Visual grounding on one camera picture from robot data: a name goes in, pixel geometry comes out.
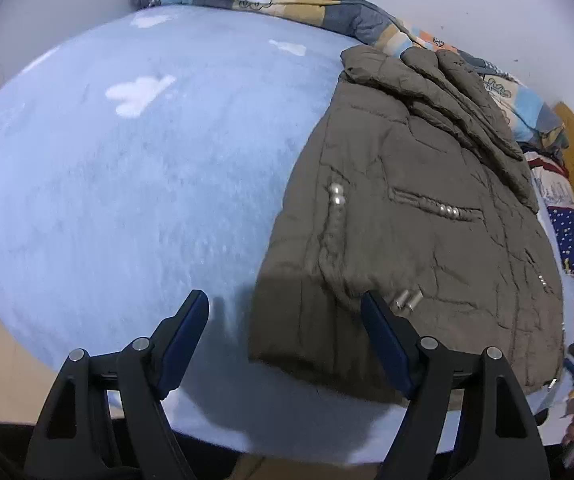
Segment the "navy star patterned pillow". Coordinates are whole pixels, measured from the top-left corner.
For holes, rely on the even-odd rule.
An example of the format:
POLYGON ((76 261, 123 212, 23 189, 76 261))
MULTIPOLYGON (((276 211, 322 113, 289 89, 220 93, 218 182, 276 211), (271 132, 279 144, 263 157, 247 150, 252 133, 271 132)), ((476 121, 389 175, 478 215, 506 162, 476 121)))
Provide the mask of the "navy star patterned pillow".
POLYGON ((568 171, 537 152, 524 156, 552 223, 563 268, 574 276, 574 191, 568 171))

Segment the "colourful patchwork quilt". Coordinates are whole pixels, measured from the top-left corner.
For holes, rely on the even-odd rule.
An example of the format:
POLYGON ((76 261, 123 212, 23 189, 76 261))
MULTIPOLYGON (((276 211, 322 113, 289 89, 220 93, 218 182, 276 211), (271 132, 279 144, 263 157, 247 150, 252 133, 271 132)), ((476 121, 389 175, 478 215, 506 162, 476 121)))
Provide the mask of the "colourful patchwork quilt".
POLYGON ((337 32, 396 58, 412 47, 450 51, 473 67, 522 148, 557 160, 563 158, 564 149, 568 148, 564 122, 536 92, 513 75, 366 0, 133 0, 133 3, 138 9, 187 4, 257 12, 337 32))

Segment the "olive brown puffer jacket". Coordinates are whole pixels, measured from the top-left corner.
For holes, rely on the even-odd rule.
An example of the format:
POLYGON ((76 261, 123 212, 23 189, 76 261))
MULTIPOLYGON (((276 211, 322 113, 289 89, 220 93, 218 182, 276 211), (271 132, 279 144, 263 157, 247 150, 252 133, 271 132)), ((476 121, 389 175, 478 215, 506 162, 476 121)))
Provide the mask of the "olive brown puffer jacket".
POLYGON ((556 377, 563 294, 524 155, 464 58, 343 51, 260 268, 248 356, 398 403, 361 321, 375 290, 422 335, 498 347, 532 392, 556 377))

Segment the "light blue cloud bedsheet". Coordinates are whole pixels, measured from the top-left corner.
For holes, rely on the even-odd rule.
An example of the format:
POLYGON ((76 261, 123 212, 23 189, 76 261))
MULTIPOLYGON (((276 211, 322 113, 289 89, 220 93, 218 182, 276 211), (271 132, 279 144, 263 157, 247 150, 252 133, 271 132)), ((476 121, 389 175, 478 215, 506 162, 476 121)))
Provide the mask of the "light blue cloud bedsheet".
POLYGON ((104 353, 191 289, 210 319, 165 411, 184 434, 295 460, 380 460, 403 400, 248 356, 255 283, 293 167, 354 40, 259 14, 151 9, 0 88, 0 318, 37 359, 104 353))

